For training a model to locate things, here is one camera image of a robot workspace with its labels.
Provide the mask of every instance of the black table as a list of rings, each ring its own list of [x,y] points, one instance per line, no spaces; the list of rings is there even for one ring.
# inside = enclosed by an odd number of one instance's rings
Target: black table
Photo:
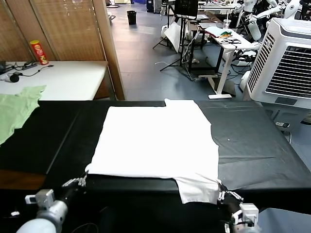
[[[263,108],[254,102],[197,104],[212,124],[212,137],[219,145],[219,179],[224,185],[260,208],[310,212],[308,206],[298,205],[297,199],[310,193],[311,173]],[[165,103],[41,101],[39,105],[25,126],[0,147],[0,169],[46,174],[43,187],[56,189],[81,176],[90,163],[110,106]],[[89,175],[87,189],[100,195],[168,195],[180,202],[173,179]]]

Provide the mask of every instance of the wooden folding screen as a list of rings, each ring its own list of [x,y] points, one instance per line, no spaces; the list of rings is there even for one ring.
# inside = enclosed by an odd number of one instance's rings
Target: wooden folding screen
[[[13,16],[9,16],[7,7],[0,2],[0,61],[29,61],[32,54],[25,41],[18,34],[17,25],[13,22]]]
[[[60,61],[105,60],[91,1],[30,0]]]
[[[103,0],[1,1],[7,2],[27,43],[40,40],[50,61],[107,60],[116,96],[124,100],[119,64]],[[16,59],[5,57],[3,60]],[[102,83],[96,97],[106,95]]]

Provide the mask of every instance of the gray floor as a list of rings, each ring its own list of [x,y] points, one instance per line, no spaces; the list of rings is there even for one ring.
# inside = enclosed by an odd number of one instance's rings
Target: gray floor
[[[128,10],[137,11],[137,25],[128,25]],[[181,73],[184,73],[182,70],[170,67],[160,72],[166,64],[155,65],[157,62],[171,63],[179,58],[167,47],[159,45],[152,49],[161,39],[161,27],[167,23],[167,17],[161,19],[160,14],[147,13],[146,5],[142,4],[121,5],[108,8],[108,11],[116,16],[111,26],[127,100],[207,100],[207,96],[213,94],[208,82],[191,82]],[[217,46],[204,47],[211,65],[216,64],[219,49]],[[195,56],[203,55],[196,50]],[[205,55],[200,62],[205,63]]]
[[[129,26],[126,11],[137,11],[137,25]],[[121,69],[122,81],[127,100],[208,100],[213,91],[207,82],[191,82],[181,70],[173,67],[163,72],[165,66],[157,62],[170,63],[179,57],[174,51],[163,46],[152,47],[160,40],[162,25],[167,18],[161,19],[159,14],[146,12],[146,6],[141,4],[121,5],[119,8],[109,8],[116,18],[112,21],[112,32]],[[219,47],[205,46],[204,54],[211,65],[217,61]],[[205,55],[200,50],[195,51],[196,58],[205,61]],[[239,83],[241,75],[231,70],[228,78]],[[235,85],[237,96],[241,100],[242,93]],[[311,170],[311,126],[300,124],[292,132],[292,147]],[[277,209],[267,209],[259,216],[262,232],[310,232],[311,216]]]

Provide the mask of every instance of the red can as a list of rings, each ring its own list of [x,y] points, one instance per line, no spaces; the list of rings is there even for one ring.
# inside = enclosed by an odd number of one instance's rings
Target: red can
[[[47,59],[47,56],[45,55],[42,47],[41,47],[41,44],[40,44],[40,41],[38,40],[33,40],[30,42],[31,46],[33,47],[36,55],[37,55],[37,58],[40,62],[41,65],[46,65],[49,63],[48,59]]]

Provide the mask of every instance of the cup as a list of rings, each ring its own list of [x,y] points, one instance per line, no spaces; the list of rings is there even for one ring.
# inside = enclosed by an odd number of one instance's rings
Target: cup
[[[224,29],[228,29],[230,23],[231,23],[231,20],[230,20],[230,19],[224,19],[224,26],[223,26],[223,28],[224,28]]]

